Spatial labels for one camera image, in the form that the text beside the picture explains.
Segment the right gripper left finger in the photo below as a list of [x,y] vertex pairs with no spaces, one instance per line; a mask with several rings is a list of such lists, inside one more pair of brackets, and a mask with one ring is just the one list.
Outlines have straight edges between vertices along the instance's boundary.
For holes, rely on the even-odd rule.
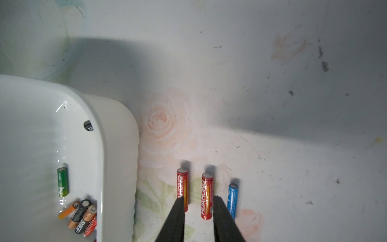
[[155,242],[183,242],[184,197],[177,198]]

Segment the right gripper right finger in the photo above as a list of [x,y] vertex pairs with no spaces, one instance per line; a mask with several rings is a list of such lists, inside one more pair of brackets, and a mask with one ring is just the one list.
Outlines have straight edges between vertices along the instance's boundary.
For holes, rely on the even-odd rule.
[[219,196],[213,198],[213,224],[216,242],[245,242],[225,203]]

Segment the blue battery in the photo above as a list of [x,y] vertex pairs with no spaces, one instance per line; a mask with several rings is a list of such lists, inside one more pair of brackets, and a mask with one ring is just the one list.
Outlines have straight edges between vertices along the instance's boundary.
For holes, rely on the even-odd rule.
[[228,187],[227,209],[233,220],[236,218],[238,185],[231,183]]

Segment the dark grey battery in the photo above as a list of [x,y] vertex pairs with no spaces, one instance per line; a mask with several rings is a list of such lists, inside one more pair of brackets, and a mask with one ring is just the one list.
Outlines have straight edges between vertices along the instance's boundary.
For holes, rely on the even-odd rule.
[[91,124],[90,120],[87,120],[83,123],[84,129],[86,131],[92,132],[94,131],[93,125]]

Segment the white plastic storage box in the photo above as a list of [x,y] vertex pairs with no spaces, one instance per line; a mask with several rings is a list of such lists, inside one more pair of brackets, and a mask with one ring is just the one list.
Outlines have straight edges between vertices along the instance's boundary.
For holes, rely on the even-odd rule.
[[[84,129],[90,120],[94,131]],[[118,101],[65,85],[1,75],[1,241],[130,242],[134,232],[139,129]],[[58,195],[57,169],[69,194]],[[97,206],[88,238],[59,213]]]

